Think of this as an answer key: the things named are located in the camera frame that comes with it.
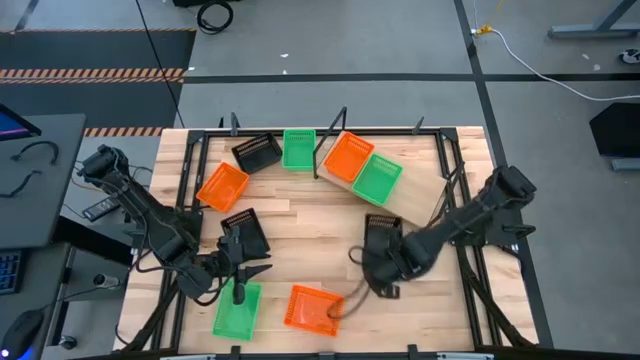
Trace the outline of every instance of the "computer screen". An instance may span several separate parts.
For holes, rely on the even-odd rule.
[[[41,133],[40,129],[0,104],[0,141],[38,136]]]

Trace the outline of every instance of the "black floor mat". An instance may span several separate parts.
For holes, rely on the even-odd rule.
[[[170,83],[179,98],[182,84]],[[98,84],[0,84],[0,101],[21,115],[81,113],[87,128],[173,127],[164,81]]]
[[[167,77],[178,78],[189,66],[195,34],[151,31]],[[144,30],[3,33],[0,54],[0,102],[21,115],[82,113],[87,128],[118,128],[87,131],[94,136],[173,127],[175,104]],[[7,80],[12,76],[23,78]],[[178,100],[182,84],[170,86]]]
[[[151,31],[162,67],[189,66],[195,31]],[[0,34],[0,69],[157,68],[144,31]]]

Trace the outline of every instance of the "remote control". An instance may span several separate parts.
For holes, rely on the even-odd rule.
[[[82,215],[84,215],[87,220],[94,222],[119,207],[120,204],[113,201],[111,197],[108,197],[82,210]]]

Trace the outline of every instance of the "green basket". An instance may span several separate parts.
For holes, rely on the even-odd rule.
[[[289,171],[313,170],[316,131],[313,129],[285,130],[283,138],[282,167]]]
[[[396,186],[402,166],[380,155],[372,154],[353,183],[353,192],[361,198],[382,206]]]
[[[213,335],[229,339],[251,341],[256,326],[262,286],[247,283],[241,305],[233,304],[233,280],[222,289]]]

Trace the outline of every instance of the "gray floor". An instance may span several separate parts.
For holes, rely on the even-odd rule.
[[[616,55],[637,39],[550,40],[551,25],[589,23],[617,0],[477,0],[480,23],[502,31],[513,50],[545,73],[638,72]],[[10,30],[26,0],[0,0],[0,30]],[[171,1],[141,0],[151,27],[194,26],[190,11]],[[471,0],[464,0],[473,23]],[[198,33],[190,75],[471,72],[462,33],[449,0],[245,0],[225,33]],[[638,21],[640,5],[626,16]],[[140,27],[132,1],[40,0],[28,28]],[[499,38],[477,40],[485,73],[525,74]],[[638,83],[574,83],[594,96],[640,93]],[[524,211],[538,230],[530,237],[554,343],[558,348],[640,353],[640,277],[634,255],[640,175],[618,174],[599,157],[588,122],[606,103],[582,100],[546,83],[487,84],[507,159],[539,188]],[[238,114],[243,127],[320,126],[349,107],[353,125],[485,125],[472,82],[314,82],[188,84],[180,110],[189,127],[217,125]],[[100,143],[122,148],[135,165],[152,166],[157,139],[86,139],[81,156]],[[140,181],[148,181],[140,174]],[[70,187],[76,210],[100,195]],[[64,210],[70,217],[73,215]],[[120,214],[105,219],[118,222]],[[52,348],[47,359],[107,352],[119,315],[118,300],[81,303],[65,331],[82,348]],[[92,322],[87,314],[98,314]]]

